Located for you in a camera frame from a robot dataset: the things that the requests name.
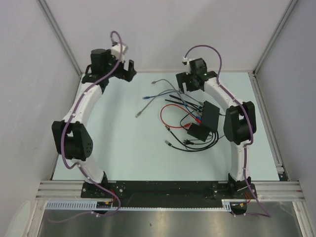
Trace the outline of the black network switch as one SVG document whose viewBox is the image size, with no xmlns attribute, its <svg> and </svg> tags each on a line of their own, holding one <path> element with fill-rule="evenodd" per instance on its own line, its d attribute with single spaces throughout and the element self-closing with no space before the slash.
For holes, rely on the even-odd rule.
<svg viewBox="0 0 316 237">
<path fill-rule="evenodd" d="M 220 108 L 205 101 L 201 116 L 201 125 L 210 129 L 211 132 L 218 131 Z"/>
</svg>

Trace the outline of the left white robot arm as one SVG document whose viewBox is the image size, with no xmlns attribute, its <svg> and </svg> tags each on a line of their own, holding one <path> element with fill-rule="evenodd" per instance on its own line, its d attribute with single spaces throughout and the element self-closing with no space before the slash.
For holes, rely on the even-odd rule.
<svg viewBox="0 0 316 237">
<path fill-rule="evenodd" d="M 136 75 L 134 62 L 124 68 L 127 46 L 116 44 L 110 49 L 91 51 L 91 63 L 87 66 L 79 85 L 79 93 L 70 111 L 61 121 L 54 121 L 52 133 L 58 154 L 67 169 L 78 167 L 87 182 L 92 183 L 92 192 L 102 198 L 108 194 L 106 173 L 92 156 L 93 141 L 86 125 L 96 102 L 103 95 L 109 79 L 116 77 L 127 82 Z"/>
</svg>

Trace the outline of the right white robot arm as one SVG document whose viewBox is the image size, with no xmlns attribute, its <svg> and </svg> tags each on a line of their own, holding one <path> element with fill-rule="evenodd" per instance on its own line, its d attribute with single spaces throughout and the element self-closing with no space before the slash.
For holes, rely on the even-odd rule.
<svg viewBox="0 0 316 237">
<path fill-rule="evenodd" d="M 202 58 L 183 58 L 186 67 L 176 75 L 181 92 L 203 90 L 211 95 L 225 110 L 224 135 L 231 145 L 231 171 L 228 174 L 228 193 L 233 198 L 241 197 L 250 187 L 248 170 L 248 147 L 253 143 L 256 132 L 255 107 L 251 101 L 239 102 L 219 81 L 219 74 L 208 71 Z"/>
</svg>

